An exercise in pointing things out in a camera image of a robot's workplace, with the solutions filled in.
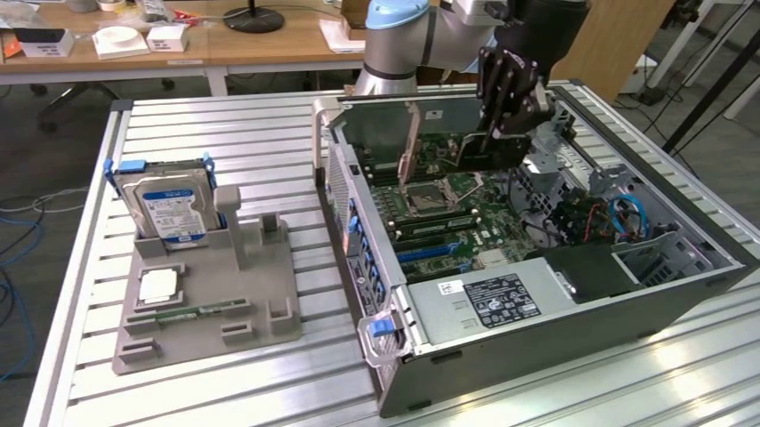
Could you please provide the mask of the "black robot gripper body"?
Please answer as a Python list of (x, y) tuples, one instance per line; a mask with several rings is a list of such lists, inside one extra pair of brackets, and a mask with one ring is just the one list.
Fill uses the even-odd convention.
[(530, 0), (495, 3), (498, 46), (537, 66), (544, 84), (566, 56), (592, 9), (589, 1)]

